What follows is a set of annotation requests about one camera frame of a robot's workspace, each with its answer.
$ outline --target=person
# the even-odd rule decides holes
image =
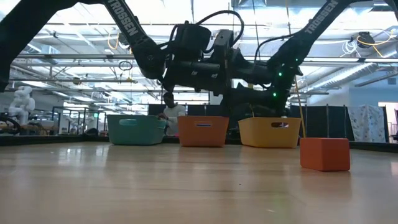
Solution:
[[[178,135],[177,117],[187,115],[187,111],[184,106],[178,105],[174,102],[173,93],[165,93],[163,95],[163,100],[166,104],[166,108],[164,109],[163,113],[158,115],[158,117],[160,119],[167,120],[166,135],[176,136]]]

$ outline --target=wooden floor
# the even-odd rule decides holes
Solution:
[[[0,147],[0,223],[398,223],[398,155],[352,151],[351,172],[296,149]]]

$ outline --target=orange block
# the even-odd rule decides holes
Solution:
[[[302,138],[300,163],[303,168],[319,171],[350,169],[348,139]]]

